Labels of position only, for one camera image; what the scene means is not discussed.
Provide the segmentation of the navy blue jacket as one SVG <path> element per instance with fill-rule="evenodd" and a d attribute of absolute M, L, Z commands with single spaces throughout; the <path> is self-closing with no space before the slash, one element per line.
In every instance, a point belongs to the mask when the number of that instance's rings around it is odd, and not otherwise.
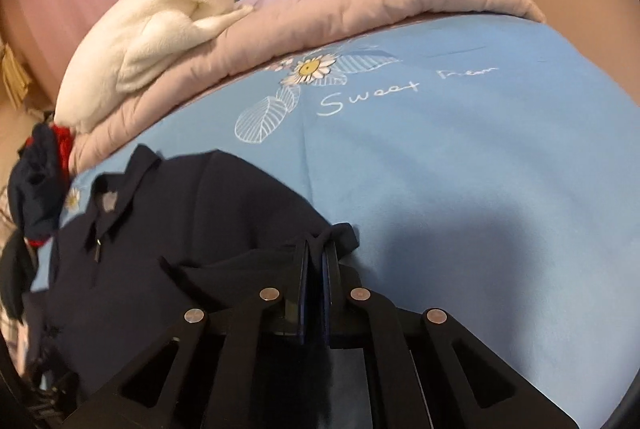
<path fill-rule="evenodd" d="M 234 155 L 164 160 L 139 146 L 93 182 L 53 238 L 48 288 L 25 298 L 27 361 L 98 391 L 192 308 L 216 312 L 271 287 L 294 258 L 356 249 L 304 197 Z"/>

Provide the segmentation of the pink quilted comforter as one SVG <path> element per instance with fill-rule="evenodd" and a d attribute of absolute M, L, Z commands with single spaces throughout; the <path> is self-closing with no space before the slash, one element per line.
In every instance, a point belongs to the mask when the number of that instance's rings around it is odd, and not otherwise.
<path fill-rule="evenodd" d="M 533 0 L 242 0 L 253 12 L 160 74 L 151 87 L 77 136 L 70 171 L 78 175 L 122 148 L 177 106 L 227 78 L 280 56 L 321 47 L 424 13 L 494 12 L 542 23 Z"/>

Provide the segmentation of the light blue floral bedsheet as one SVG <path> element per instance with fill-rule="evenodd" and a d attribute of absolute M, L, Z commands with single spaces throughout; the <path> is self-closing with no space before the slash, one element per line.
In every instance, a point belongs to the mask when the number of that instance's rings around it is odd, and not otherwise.
<path fill-rule="evenodd" d="M 337 256 L 362 286 L 448 312 L 573 428 L 638 426 L 639 108 L 550 27 L 448 16 L 257 68 L 81 175 L 65 225 L 142 145 L 265 171 L 352 226 Z M 361 351 L 324 338 L 329 246 L 309 253 L 308 428 L 373 427 Z"/>

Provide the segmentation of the hanging beige tassel cloth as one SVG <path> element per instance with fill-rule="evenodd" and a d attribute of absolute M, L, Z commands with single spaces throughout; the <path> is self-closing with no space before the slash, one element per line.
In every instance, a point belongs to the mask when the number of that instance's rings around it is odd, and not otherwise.
<path fill-rule="evenodd" d="M 11 104 L 19 110 L 28 96 L 32 77 L 8 44 L 1 45 L 1 81 Z"/>

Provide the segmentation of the white fluffy pillow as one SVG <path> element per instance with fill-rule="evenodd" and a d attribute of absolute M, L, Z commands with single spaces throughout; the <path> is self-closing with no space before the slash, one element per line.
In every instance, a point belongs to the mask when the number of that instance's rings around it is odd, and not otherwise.
<path fill-rule="evenodd" d="M 118 0 L 70 59 L 55 102 L 55 125 L 86 134 L 183 53 L 252 11 L 235 0 Z"/>

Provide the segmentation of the dark navy crumpled garment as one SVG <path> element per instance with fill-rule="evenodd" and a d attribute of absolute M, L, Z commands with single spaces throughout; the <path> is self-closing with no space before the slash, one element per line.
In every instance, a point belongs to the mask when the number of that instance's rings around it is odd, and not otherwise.
<path fill-rule="evenodd" d="M 9 176 L 8 201 L 17 230 L 32 247 L 41 247 L 58 230 L 70 189 L 73 145 L 70 129 L 37 124 L 18 150 Z"/>

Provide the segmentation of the black folded garment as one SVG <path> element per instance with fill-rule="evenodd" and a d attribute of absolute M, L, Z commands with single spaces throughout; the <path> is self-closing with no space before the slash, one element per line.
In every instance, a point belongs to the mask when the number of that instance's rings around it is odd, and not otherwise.
<path fill-rule="evenodd" d="M 30 290 L 37 269 L 20 230 L 15 230 L 6 241 L 1 253 L 0 267 L 0 293 L 3 308 L 9 319 L 22 322 L 23 295 Z"/>

